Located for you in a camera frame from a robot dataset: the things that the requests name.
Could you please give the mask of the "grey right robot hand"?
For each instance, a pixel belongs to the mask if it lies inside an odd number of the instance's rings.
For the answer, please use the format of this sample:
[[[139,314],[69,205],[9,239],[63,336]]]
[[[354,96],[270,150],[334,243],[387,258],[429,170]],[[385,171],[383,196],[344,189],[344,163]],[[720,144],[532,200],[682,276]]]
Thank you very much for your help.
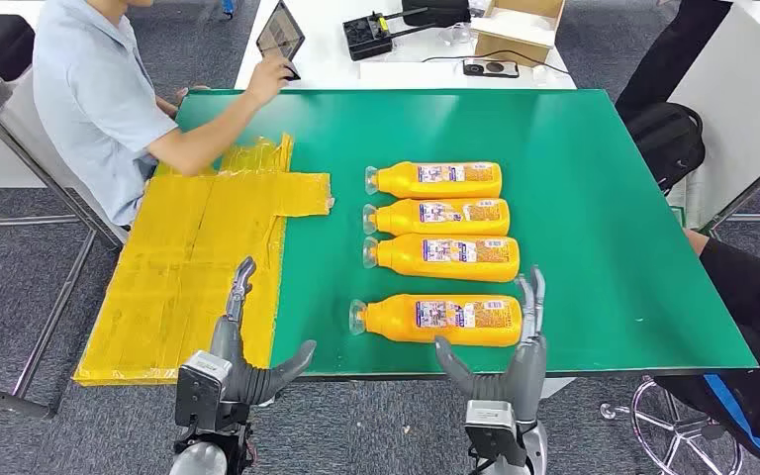
[[[546,281],[538,265],[530,279],[518,276],[523,293],[523,321],[519,343],[501,374],[475,374],[453,353],[449,341],[434,338],[435,356],[445,374],[470,400],[503,401],[512,405],[515,421],[533,424],[546,373],[547,343],[542,332]]]

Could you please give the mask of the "person's hand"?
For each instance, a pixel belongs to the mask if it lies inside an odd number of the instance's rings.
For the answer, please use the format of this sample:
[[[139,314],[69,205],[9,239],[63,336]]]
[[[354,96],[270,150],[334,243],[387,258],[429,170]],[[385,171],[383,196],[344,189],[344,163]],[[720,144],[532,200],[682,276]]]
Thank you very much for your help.
[[[183,88],[178,89],[175,92],[175,105],[180,106],[184,100],[184,98],[189,95],[191,92],[194,91],[203,91],[203,90],[210,90],[210,87],[207,85],[192,85],[192,86],[186,86]]]
[[[293,76],[289,61],[284,57],[265,57],[253,70],[244,91],[257,108],[268,103]]]

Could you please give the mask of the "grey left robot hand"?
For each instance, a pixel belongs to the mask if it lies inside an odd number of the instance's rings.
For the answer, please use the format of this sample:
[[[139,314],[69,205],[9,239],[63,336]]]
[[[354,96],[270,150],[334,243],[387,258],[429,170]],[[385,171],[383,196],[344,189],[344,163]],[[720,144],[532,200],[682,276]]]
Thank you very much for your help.
[[[247,256],[237,267],[225,313],[217,319],[209,352],[228,361],[231,370],[227,379],[229,401],[256,406],[273,399],[310,365],[317,347],[315,340],[304,341],[295,354],[274,368],[260,368],[246,361],[240,330],[243,306],[251,292],[250,277],[256,263]]]

